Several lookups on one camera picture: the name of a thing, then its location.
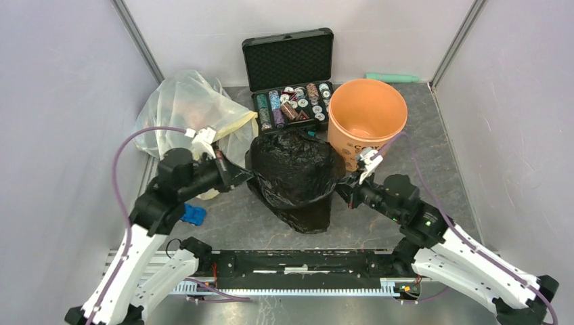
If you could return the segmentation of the black plastic trash bag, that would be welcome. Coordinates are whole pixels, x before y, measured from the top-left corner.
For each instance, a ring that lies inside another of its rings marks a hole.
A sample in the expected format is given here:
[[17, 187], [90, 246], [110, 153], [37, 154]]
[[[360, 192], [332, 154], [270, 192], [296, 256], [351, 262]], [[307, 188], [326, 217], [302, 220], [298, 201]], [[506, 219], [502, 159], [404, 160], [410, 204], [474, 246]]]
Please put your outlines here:
[[245, 155], [254, 176], [249, 189], [280, 220], [300, 234], [321, 234], [331, 220], [332, 196], [347, 170], [326, 141], [299, 129], [256, 137]]

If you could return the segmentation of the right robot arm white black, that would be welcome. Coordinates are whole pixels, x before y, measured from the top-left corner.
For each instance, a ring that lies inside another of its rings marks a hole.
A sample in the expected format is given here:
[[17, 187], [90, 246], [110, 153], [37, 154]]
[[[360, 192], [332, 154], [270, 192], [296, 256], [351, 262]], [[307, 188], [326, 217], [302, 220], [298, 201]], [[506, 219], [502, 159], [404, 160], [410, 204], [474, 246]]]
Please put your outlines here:
[[557, 324], [552, 307], [559, 283], [511, 265], [473, 239], [437, 207], [420, 199], [407, 175], [390, 175], [383, 184], [353, 173], [336, 192], [354, 209], [361, 204], [399, 225], [403, 239], [395, 247], [391, 268], [399, 276], [412, 272], [438, 281], [481, 304], [499, 324]]

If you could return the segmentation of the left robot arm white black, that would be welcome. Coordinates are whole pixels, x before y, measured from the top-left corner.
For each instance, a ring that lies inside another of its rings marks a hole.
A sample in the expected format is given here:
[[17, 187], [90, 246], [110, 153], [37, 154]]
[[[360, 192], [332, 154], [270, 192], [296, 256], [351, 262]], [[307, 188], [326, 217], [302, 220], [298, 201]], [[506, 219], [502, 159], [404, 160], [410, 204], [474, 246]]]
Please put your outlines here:
[[194, 160], [185, 148], [166, 152], [157, 175], [137, 198], [129, 227], [110, 267], [92, 296], [72, 307], [67, 324], [144, 324], [151, 313], [186, 277], [204, 276], [213, 266], [211, 247], [197, 239], [181, 248], [145, 282], [141, 278], [152, 257], [185, 213], [185, 203], [209, 190], [229, 192], [253, 177], [209, 148]]

